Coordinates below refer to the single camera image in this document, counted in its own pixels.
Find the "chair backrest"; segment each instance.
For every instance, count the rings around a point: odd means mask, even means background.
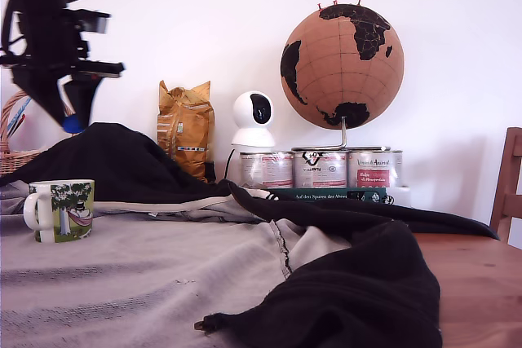
[[[508,128],[491,223],[502,242],[507,242],[511,219],[522,218],[522,195],[516,194],[522,163],[522,128]]]

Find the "tree illustration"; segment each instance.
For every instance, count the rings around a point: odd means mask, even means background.
[[[71,232],[69,214],[67,209],[75,208],[79,201],[87,201],[92,192],[89,183],[74,183],[69,185],[56,185],[51,187],[52,209],[60,210],[60,234],[66,236]]]

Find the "mug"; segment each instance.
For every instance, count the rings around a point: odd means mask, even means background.
[[[80,240],[92,230],[95,182],[66,179],[29,184],[24,204],[25,223],[38,242]]]

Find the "globe stand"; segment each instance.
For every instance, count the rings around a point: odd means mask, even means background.
[[[341,150],[350,150],[350,151],[390,151],[391,147],[348,147],[347,146],[347,136],[346,136],[346,117],[341,118],[341,144],[338,146],[322,146],[322,147],[294,147],[292,148],[293,152],[302,152],[302,151],[341,151]]]

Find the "food can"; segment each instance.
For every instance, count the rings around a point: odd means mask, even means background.
[[[349,187],[402,187],[402,151],[348,151]]]
[[[345,151],[294,152],[295,187],[346,187],[346,157]]]
[[[250,189],[293,187],[291,152],[241,152],[241,186]]]

